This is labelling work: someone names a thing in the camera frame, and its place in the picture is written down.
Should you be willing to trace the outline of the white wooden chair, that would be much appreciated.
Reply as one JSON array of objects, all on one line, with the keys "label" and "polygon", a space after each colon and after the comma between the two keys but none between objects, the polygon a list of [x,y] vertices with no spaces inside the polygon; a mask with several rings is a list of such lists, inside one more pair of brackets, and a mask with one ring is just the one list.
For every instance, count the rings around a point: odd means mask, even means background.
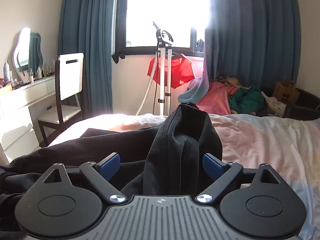
[{"label": "white wooden chair", "polygon": [[78,94],[82,91],[84,54],[60,55],[55,64],[56,106],[37,117],[39,128],[46,146],[49,145],[45,128],[63,132],[82,119]]}]

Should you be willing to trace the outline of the white garment steamer stand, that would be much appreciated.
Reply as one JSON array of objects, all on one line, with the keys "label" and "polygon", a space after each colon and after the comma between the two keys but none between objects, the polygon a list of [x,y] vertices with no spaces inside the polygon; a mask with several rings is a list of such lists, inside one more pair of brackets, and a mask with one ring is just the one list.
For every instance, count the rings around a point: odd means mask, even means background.
[{"label": "white garment steamer stand", "polygon": [[159,114],[169,115],[171,107],[172,47],[174,39],[168,31],[161,29],[155,22],[153,22],[153,26],[156,28],[157,59],[160,58]]}]

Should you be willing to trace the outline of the white cloth bag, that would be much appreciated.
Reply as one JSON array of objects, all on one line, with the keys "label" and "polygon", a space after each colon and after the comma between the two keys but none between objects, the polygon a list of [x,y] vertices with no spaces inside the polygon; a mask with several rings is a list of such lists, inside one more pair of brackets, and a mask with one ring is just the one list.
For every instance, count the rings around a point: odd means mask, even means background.
[{"label": "white cloth bag", "polygon": [[282,117],[285,113],[286,105],[278,101],[275,97],[268,97],[264,92],[261,92],[261,94],[274,116]]}]

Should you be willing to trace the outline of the light blue clothing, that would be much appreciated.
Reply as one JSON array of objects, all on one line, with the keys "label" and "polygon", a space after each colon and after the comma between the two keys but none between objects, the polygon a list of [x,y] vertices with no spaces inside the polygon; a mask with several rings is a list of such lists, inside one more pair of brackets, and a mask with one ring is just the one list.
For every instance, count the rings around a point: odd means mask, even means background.
[{"label": "light blue clothing", "polygon": [[197,104],[208,92],[209,79],[207,66],[204,63],[201,77],[193,79],[187,90],[178,96],[179,103]]}]

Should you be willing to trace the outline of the red garment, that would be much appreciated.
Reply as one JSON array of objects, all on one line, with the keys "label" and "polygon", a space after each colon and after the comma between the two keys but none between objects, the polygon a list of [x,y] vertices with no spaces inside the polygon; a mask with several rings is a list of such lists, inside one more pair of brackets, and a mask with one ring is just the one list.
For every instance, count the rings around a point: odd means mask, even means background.
[{"label": "red garment", "polygon": [[[153,64],[155,62],[155,57],[149,63],[148,76],[151,76]],[[160,85],[160,60],[158,66],[156,67],[153,80]],[[168,63],[165,60],[165,86],[167,86],[167,75],[168,75]],[[191,80],[195,79],[195,74],[193,71],[192,61],[185,57],[183,54],[173,55],[171,62],[171,88],[176,89]]]}]

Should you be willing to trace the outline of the green clothing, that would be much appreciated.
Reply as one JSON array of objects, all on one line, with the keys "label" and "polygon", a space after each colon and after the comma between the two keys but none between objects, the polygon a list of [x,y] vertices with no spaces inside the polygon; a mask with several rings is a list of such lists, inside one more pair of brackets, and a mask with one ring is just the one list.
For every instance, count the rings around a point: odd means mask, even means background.
[{"label": "green clothing", "polygon": [[257,112],[265,105],[265,98],[261,94],[259,86],[252,86],[249,89],[238,88],[234,95],[228,96],[231,110],[240,114]]}]

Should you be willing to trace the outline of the black pants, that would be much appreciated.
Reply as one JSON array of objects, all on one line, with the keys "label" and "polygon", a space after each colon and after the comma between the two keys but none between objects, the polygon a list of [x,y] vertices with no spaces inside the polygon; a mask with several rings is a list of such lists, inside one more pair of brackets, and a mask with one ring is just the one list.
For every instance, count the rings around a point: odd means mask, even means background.
[{"label": "black pants", "polygon": [[206,112],[178,106],[163,123],[129,132],[90,129],[79,139],[41,148],[1,166],[1,239],[23,236],[17,202],[54,163],[79,166],[116,152],[121,165],[111,184],[125,196],[196,197],[212,180],[202,167],[206,153],[222,158],[222,144]]}]

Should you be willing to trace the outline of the teal curtain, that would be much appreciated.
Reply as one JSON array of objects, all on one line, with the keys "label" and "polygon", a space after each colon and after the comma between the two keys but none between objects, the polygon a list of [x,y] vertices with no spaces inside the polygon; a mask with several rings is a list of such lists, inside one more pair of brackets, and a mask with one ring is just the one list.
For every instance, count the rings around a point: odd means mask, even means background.
[{"label": "teal curtain", "polygon": [[57,53],[84,54],[81,107],[86,116],[112,113],[114,0],[63,0]]},{"label": "teal curtain", "polygon": [[263,88],[297,81],[298,0],[210,0],[210,10],[204,45],[206,80],[223,75]]}]

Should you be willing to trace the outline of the brown paper bag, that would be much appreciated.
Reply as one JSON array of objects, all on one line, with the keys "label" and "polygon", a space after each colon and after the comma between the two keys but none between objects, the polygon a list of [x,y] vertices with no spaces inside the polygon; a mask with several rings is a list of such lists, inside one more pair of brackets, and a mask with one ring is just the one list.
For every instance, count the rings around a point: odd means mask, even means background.
[{"label": "brown paper bag", "polygon": [[281,82],[276,82],[273,97],[278,101],[286,105],[295,105],[300,92],[296,89],[296,84],[294,81],[291,81],[288,85],[284,85]]}]

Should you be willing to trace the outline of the pastel bed sheet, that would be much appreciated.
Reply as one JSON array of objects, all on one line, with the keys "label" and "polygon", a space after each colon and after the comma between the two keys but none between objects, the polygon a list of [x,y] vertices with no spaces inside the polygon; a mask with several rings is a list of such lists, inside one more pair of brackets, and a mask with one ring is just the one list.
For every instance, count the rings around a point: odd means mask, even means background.
[{"label": "pastel bed sheet", "polygon": [[245,168],[270,164],[306,206],[301,239],[319,239],[319,120],[248,114],[209,116],[225,162]]}]

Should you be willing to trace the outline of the wavy mirror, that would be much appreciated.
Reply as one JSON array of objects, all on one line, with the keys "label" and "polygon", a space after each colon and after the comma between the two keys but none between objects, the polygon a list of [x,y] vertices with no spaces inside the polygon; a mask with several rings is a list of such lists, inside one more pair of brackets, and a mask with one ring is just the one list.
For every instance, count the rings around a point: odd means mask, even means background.
[{"label": "wavy mirror", "polygon": [[36,73],[38,67],[43,65],[41,35],[31,31],[29,27],[24,27],[18,35],[12,61],[22,80],[27,79],[30,70]]}]

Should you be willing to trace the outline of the white dressing table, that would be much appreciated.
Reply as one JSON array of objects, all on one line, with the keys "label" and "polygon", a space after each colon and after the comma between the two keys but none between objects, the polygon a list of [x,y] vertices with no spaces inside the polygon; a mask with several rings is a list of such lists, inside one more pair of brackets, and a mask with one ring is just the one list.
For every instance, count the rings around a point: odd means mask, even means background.
[{"label": "white dressing table", "polygon": [[53,76],[1,94],[1,164],[40,148],[30,107],[54,95]]}]

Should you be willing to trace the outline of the pink clothing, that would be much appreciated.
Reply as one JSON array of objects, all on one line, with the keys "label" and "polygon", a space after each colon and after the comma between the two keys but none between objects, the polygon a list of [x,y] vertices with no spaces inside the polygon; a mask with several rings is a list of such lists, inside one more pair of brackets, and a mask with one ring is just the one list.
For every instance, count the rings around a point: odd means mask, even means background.
[{"label": "pink clothing", "polygon": [[208,114],[229,115],[231,109],[228,96],[234,95],[238,88],[214,81],[209,85],[207,94],[196,104],[197,108]]}]

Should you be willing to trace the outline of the teal left curtain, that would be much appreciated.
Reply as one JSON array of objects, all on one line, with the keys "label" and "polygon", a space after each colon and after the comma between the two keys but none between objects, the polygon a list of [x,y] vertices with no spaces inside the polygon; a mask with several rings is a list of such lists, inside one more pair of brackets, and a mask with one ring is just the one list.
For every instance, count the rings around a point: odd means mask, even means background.
[{"label": "teal left curtain", "polygon": [[112,113],[114,0],[63,0],[57,53],[84,54],[81,107],[86,116]]}]

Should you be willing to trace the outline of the teal right curtain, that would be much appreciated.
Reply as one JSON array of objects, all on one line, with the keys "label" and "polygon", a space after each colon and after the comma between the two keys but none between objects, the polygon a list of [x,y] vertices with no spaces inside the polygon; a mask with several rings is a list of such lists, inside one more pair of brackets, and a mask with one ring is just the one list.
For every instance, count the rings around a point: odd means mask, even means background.
[{"label": "teal right curtain", "polygon": [[206,80],[223,75],[263,88],[297,81],[298,0],[210,0],[210,10],[204,45]]}]

